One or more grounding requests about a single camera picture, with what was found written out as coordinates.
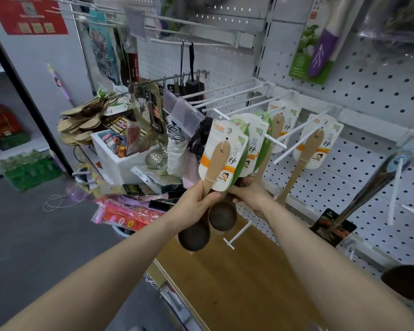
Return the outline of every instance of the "hand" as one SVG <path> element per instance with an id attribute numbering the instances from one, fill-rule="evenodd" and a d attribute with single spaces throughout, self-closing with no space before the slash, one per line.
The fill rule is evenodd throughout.
<path id="1" fill-rule="evenodd" d="M 262 182 L 254 177 L 245 177 L 242 179 L 243 187 L 230 186 L 228 193 L 235 194 L 233 203 L 243 201 L 246 205 L 253 209 L 255 215 L 264 218 L 263 209 L 267 200 L 271 200 L 270 194 L 265 190 Z"/>
<path id="2" fill-rule="evenodd" d="M 203 181 L 200 179 L 181 196 L 177 204 L 167 213 L 171 214 L 178 232 L 199 221 L 204 212 L 219 201 L 222 193 L 214 191 L 204 199 Z"/>

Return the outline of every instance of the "person's right hand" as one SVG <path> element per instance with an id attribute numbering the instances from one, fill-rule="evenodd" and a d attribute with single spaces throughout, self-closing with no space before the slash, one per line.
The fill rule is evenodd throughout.
<path id="1" fill-rule="evenodd" d="M 270 194 L 265 190 L 262 182 L 254 177 L 245 177 L 242 179 L 242 187 L 230 186 L 227 190 L 230 194 L 235 194 L 237 198 L 234 203 L 243 201 L 253 209 L 256 216 L 264 218 L 263 209 L 267 201 L 271 200 Z"/>

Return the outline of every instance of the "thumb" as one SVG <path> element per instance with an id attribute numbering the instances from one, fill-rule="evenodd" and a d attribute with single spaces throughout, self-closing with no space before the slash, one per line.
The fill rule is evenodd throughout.
<path id="1" fill-rule="evenodd" d="M 228 188 L 227 192 L 230 194 L 234 194 L 242 199 L 244 196 L 244 190 L 245 190 L 245 187 L 237 187 L 235 185 L 231 185 Z"/>
<path id="2" fill-rule="evenodd" d="M 219 191 L 214 191 L 213 193 L 207 194 L 206 197 L 204 197 L 200 202 L 204 209 L 207 209 L 210 207 L 210 205 L 215 204 L 217 201 L 219 201 L 222 197 L 222 193 Z"/>

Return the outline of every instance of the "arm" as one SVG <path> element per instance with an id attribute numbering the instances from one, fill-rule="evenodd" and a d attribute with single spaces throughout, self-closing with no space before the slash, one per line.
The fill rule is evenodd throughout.
<path id="1" fill-rule="evenodd" d="M 260 182 L 248 177 L 244 185 L 229 192 L 267 219 L 330 331 L 414 330 L 414 315 L 390 291 L 304 227 Z"/>
<path id="2" fill-rule="evenodd" d="M 158 220 L 107 250 L 26 307 L 0 330 L 104 330 L 164 245 L 221 197 L 201 200 L 200 180 Z"/>

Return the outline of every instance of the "gray floor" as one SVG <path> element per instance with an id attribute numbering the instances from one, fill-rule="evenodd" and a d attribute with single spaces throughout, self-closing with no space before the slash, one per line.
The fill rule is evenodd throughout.
<path id="1" fill-rule="evenodd" d="M 0 179 L 0 326 L 68 274 L 120 241 L 109 225 L 90 218 L 92 202 L 42 211 L 63 194 L 64 178 L 17 192 Z M 175 330 L 159 292 L 142 281 L 107 330 Z"/>

